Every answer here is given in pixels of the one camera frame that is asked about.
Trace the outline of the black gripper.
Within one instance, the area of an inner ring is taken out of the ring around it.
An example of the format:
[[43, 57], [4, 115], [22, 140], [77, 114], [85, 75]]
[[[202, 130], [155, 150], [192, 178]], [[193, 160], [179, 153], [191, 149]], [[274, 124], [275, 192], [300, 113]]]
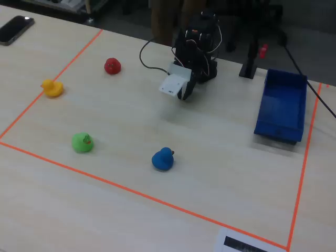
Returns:
[[174, 43], [174, 63], [178, 66], [191, 69], [194, 75], [185, 88], [178, 92], [180, 100], [186, 100], [193, 92], [196, 85], [196, 75], [208, 76], [208, 59], [205, 53], [199, 48], [195, 39], [186, 38], [182, 31], [179, 31]]

